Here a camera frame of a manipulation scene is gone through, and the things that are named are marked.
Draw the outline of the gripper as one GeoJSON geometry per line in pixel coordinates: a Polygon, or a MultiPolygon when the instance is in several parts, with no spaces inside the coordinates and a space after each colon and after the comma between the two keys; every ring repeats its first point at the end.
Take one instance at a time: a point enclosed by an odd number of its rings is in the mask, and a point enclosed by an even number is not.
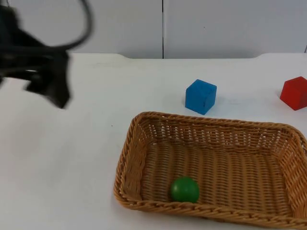
{"type": "Polygon", "coordinates": [[[68,104],[71,94],[68,87],[67,72],[69,55],[66,51],[51,54],[25,54],[27,66],[35,67],[35,74],[30,75],[25,90],[39,94],[57,108],[63,109],[68,104]]]}

